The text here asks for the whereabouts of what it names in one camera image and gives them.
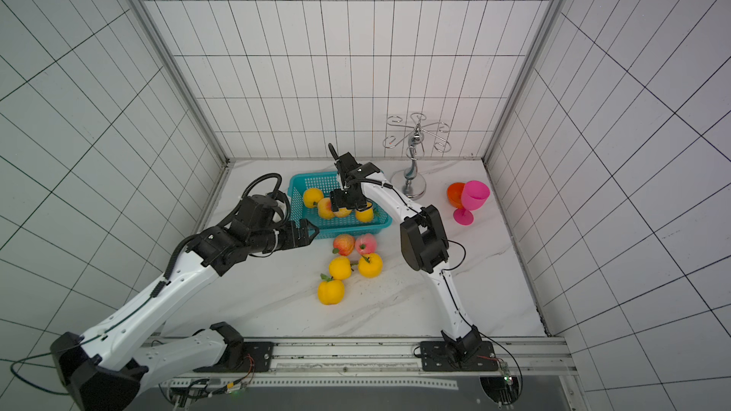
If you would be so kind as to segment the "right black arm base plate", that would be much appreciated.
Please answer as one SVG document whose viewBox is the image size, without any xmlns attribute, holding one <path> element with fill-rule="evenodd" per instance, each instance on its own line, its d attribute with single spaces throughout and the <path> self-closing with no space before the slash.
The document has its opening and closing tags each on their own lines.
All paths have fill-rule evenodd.
<svg viewBox="0 0 731 411">
<path fill-rule="evenodd" d="M 416 349 L 422 369 L 432 373 L 496 372 L 498 360 L 491 342 L 481 342 L 466 354 L 460 354 L 444 341 L 422 341 Z"/>
</svg>

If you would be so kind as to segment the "pink peach top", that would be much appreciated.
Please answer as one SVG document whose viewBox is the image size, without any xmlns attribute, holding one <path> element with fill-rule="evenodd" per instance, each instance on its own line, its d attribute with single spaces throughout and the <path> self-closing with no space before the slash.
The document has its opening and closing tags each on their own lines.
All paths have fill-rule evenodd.
<svg viewBox="0 0 731 411">
<path fill-rule="evenodd" d="M 355 249 L 361 255 L 368 255 L 376 252 L 377 240 L 373 234 L 364 234 L 355 241 Z"/>
</svg>

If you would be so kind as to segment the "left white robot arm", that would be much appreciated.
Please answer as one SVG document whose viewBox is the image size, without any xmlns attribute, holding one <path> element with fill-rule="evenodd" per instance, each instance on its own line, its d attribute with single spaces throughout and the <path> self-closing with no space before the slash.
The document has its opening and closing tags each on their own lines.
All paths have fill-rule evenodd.
<svg viewBox="0 0 731 411">
<path fill-rule="evenodd" d="M 196 369 L 253 369 L 243 336 L 228 323 L 161 346 L 145 344 L 183 304 L 234 266 L 313 242 L 319 229 L 307 219 L 291 220 L 281 184 L 278 173 L 254 180 L 222 221 L 175 247 L 156 282 L 95 327 L 53 342 L 60 382 L 80 409 L 123 410 L 148 388 Z"/>
</svg>

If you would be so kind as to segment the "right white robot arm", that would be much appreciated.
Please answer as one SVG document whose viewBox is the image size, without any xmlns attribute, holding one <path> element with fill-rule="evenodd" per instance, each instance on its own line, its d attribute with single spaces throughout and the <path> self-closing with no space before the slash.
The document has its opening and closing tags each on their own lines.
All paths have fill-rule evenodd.
<svg viewBox="0 0 731 411">
<path fill-rule="evenodd" d="M 338 153 L 335 146 L 327 146 L 337 169 L 340 186 L 330 193 L 333 210 L 350 209 L 358 213 L 376 205 L 384 209 L 400 228 L 401 253 L 409 267 L 422 273 L 443 304 L 447 328 L 442 330 L 447 363 L 466 370 L 472 365 L 497 368 L 499 362 L 489 357 L 487 347 L 477 325 L 471 323 L 464 310 L 449 265 L 447 238 L 441 213 L 435 205 L 420 205 L 407 199 L 386 175 L 373 163 L 360 164 L 348 152 Z"/>
</svg>

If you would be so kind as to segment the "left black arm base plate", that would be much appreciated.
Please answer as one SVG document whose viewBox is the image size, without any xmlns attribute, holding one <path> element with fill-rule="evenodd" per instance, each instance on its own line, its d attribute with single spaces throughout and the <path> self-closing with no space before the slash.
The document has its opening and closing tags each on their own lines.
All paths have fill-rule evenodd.
<svg viewBox="0 0 731 411">
<path fill-rule="evenodd" d="M 229 344 L 222 358 L 209 369 L 214 373 L 244 374 L 270 371 L 273 342 L 235 342 Z"/>
</svg>

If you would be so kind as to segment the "orange-pink peach bottom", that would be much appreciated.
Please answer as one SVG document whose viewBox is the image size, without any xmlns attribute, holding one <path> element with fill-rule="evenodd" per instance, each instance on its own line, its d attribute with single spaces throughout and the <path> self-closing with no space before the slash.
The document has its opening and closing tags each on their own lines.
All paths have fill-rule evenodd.
<svg viewBox="0 0 731 411">
<path fill-rule="evenodd" d="M 335 214 L 331 207 L 331 200 L 329 197 L 321 199 L 317 204 L 317 211 L 320 218 L 324 220 L 331 220 L 335 218 Z"/>
</svg>

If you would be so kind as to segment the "yellow peach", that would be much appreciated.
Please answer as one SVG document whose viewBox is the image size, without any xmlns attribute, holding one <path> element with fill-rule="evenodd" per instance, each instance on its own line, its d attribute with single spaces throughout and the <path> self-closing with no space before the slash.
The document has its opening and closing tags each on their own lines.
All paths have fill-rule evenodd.
<svg viewBox="0 0 731 411">
<path fill-rule="evenodd" d="M 365 278 L 378 277 L 384 267 L 382 257 L 377 253 L 369 253 L 363 255 L 358 262 L 358 271 Z"/>
<path fill-rule="evenodd" d="M 335 213 L 334 213 L 334 215 L 337 218 L 346 218 L 346 217 L 350 216 L 350 214 L 351 214 L 351 210 L 345 209 L 344 207 L 342 209 L 335 211 Z"/>
<path fill-rule="evenodd" d="M 374 220 L 374 217 L 375 217 L 375 213 L 374 213 L 373 207 L 355 211 L 356 220 L 362 224 L 371 223 Z"/>
<path fill-rule="evenodd" d="M 325 306 L 339 304 L 345 298 L 346 288 L 341 280 L 329 275 L 321 275 L 321 283 L 317 289 L 317 298 Z"/>
<path fill-rule="evenodd" d="M 324 192 L 319 188 L 308 188 L 302 194 L 302 202 L 307 209 L 315 209 L 324 198 Z"/>
<path fill-rule="evenodd" d="M 332 279 L 343 281 L 351 277 L 352 264 L 350 258 L 338 256 L 329 263 L 329 275 Z"/>
</svg>

